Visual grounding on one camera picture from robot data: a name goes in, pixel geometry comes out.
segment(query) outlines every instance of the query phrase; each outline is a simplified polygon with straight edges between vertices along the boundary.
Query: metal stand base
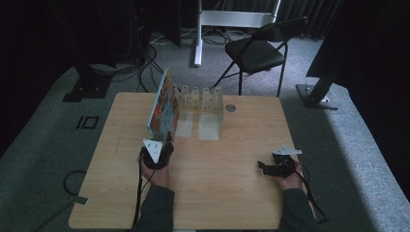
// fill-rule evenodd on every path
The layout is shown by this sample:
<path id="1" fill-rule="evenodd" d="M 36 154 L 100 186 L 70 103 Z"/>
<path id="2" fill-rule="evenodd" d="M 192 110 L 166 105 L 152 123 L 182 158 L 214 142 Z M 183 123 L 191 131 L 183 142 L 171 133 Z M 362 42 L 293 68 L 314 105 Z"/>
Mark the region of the metal stand base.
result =
<path id="1" fill-rule="evenodd" d="M 83 98 L 103 99 L 111 83 L 112 75 L 101 76 L 93 89 L 84 89 L 81 78 L 78 79 L 71 93 L 67 93 L 63 102 L 81 102 Z"/>
<path id="2" fill-rule="evenodd" d="M 326 97 L 319 103 L 315 103 L 309 100 L 310 91 L 313 89 L 314 85 L 298 84 L 296 89 L 301 96 L 302 101 L 306 108 L 322 108 L 322 109 L 331 109 L 338 110 L 338 107 L 335 105 L 335 102 L 331 95 L 326 95 Z"/>

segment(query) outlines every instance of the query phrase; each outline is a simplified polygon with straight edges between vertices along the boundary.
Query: black curtain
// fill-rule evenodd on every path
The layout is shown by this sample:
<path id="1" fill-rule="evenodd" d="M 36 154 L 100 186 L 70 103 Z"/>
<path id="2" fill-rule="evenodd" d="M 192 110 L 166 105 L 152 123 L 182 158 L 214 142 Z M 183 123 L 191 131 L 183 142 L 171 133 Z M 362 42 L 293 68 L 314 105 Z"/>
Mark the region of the black curtain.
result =
<path id="1" fill-rule="evenodd" d="M 407 0 L 346 0 L 307 72 L 348 89 L 408 199 L 409 11 Z"/>

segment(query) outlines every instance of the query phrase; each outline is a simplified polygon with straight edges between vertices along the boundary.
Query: chair backrest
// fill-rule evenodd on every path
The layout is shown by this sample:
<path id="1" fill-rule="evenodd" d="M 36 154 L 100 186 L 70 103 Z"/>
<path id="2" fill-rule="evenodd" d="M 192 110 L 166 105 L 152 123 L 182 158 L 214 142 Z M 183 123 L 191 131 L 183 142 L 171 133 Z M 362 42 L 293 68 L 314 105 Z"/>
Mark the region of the chair backrest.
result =
<path id="1" fill-rule="evenodd" d="M 257 29 L 253 33 L 252 38 L 257 41 L 270 41 L 274 43 L 288 42 L 294 37 L 301 36 L 307 24 L 307 17 L 269 23 Z"/>

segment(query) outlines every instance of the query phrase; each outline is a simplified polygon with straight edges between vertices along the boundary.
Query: gray carpet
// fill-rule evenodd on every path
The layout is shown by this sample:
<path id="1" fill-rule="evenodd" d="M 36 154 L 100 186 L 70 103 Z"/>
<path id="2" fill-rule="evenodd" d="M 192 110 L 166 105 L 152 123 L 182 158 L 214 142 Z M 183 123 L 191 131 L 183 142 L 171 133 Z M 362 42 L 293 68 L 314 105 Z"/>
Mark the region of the gray carpet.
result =
<path id="1" fill-rule="evenodd" d="M 408 231 L 409 202 L 348 91 L 332 86 L 330 95 L 338 111 L 306 109 L 299 98 L 296 84 L 317 81 L 305 76 L 320 45 L 321 42 L 311 39 L 291 41 L 280 100 L 295 147 L 304 152 L 300 160 L 309 170 L 310 186 L 330 218 L 322 228 L 324 231 Z M 181 48 L 173 44 L 154 44 L 154 47 L 158 51 L 155 61 L 162 68 L 171 69 L 179 86 L 210 87 L 230 63 L 220 45 L 204 44 L 199 68 L 192 64 L 192 40 L 183 40 Z M 279 70 L 245 76 L 243 95 L 275 96 Z M 155 69 L 153 76 L 158 83 L 161 75 Z M 115 95 L 135 92 L 138 79 L 132 74 L 117 75 L 104 99 L 62 102 L 77 79 L 76 71 L 70 69 L 55 82 L 30 122 L 0 159 L 1 232 L 97 231 L 69 227 L 73 205 L 67 202 L 69 195 L 63 181 L 72 171 L 87 170 Z M 150 92 L 156 91 L 149 69 L 143 73 L 143 83 Z M 238 78 L 225 79 L 220 86 L 224 94 L 236 95 Z M 81 117 L 96 116 L 100 120 L 94 129 L 77 128 Z M 81 181 L 81 175 L 73 175 L 71 189 L 78 190 Z"/>

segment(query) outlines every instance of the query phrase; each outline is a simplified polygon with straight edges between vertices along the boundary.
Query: chair seat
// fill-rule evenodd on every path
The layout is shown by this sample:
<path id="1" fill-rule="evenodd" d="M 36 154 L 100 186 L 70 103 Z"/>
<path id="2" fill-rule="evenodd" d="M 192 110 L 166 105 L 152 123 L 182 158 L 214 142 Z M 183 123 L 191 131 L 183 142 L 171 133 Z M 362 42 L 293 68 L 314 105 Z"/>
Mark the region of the chair seat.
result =
<path id="1" fill-rule="evenodd" d="M 234 60 L 250 38 L 227 43 L 226 53 Z M 269 42 L 253 41 L 242 54 L 236 65 L 245 73 L 258 73 L 279 66 L 284 62 L 284 56 L 278 52 Z"/>

